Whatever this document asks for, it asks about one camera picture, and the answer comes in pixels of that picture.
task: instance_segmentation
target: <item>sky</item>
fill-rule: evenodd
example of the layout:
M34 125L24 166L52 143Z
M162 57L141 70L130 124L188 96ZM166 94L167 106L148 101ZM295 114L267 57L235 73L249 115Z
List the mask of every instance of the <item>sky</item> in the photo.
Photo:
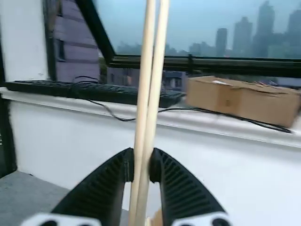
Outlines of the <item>sky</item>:
M146 0L94 0L109 39L116 49L121 43L141 44ZM228 29L228 48L232 48L234 25L243 16L256 30L260 5L265 0L170 0L166 42L177 50L188 50L192 43L215 44L218 28ZM275 32L284 32L289 15L301 0L270 0L274 7Z

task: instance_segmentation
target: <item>keyboard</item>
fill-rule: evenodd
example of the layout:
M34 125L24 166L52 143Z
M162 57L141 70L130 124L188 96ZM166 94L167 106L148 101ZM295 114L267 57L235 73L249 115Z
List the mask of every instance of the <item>keyboard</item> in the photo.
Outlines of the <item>keyboard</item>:
M99 83L72 83L62 81L14 81L6 82L5 87L11 91L43 94L55 97L89 99L137 105L138 88ZM179 91L161 91L159 107L168 108L180 102L185 94Z

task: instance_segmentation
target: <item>floor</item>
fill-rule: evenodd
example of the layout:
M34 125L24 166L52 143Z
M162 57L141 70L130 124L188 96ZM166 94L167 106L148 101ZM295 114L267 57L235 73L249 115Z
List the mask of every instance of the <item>floor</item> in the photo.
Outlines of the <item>floor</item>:
M68 193L65 188L29 174L14 172L0 179L0 225L17 226L37 212L49 212ZM127 211L120 226L127 225Z

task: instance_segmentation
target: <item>cable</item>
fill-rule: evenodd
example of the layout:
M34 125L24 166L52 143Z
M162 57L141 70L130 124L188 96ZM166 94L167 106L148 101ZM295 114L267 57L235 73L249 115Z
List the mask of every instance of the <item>cable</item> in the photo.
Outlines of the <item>cable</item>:
M71 92L73 92L77 96L77 98L83 99L83 100L89 101L90 103L93 103L95 105L104 107L111 116L113 116L115 119L117 119L119 121L126 122L126 121L135 121L136 120L136 118L132 118L132 119L120 118L117 115L115 115L114 112L108 106L106 106L104 104L101 104L101 103L98 103L96 101L93 101L93 100L81 97L80 94L75 89L73 89L74 87L76 87L79 84L94 85L94 84L100 84L100 83L98 82L98 79L92 78L92 77L89 77L89 76L78 76L78 77L76 77L76 78L73 79L73 82L77 78L89 78L89 79L96 80L96 81L79 81L79 82L73 83L72 86L71 86L71 88L70 88L70 90L71 90ZM158 113L169 112L169 111L179 111L179 110L180 111L196 111L196 112L212 113L212 114L216 114L216 115L227 116L227 117L231 117L231 118L234 118L234 119L237 119L237 120L247 121L249 123L252 123L254 125L261 126L261 127L267 128L267 129L272 129L272 130L276 130L276 131L284 132L284 133L292 133L291 130L289 130L289 129L283 127L283 126L273 125L273 124L270 124L270 123L265 123L265 122L260 122L260 121L256 121L256 120L246 119L246 118L242 118L242 117L231 115L231 114L226 114L226 113L221 113L221 112L215 112L215 111L210 111L210 110L206 110L206 109L202 109L202 108L196 108L196 107L189 107L189 108L173 107L173 108L166 108L166 109L162 109L162 110L158 111Z

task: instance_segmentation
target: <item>white window ledge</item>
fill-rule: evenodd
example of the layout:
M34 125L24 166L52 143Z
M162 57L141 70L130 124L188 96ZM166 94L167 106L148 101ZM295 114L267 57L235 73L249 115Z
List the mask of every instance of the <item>white window ledge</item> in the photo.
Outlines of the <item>white window ledge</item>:
M14 92L4 87L0 88L0 92L4 99L12 101L112 117L105 108L86 100ZM135 105L110 102L98 103L109 107L118 117L126 119L136 117ZM186 110L159 113L158 125L233 138L250 139L270 144L301 147L301 117L296 119L294 126L291 128L292 134L266 129L230 117Z

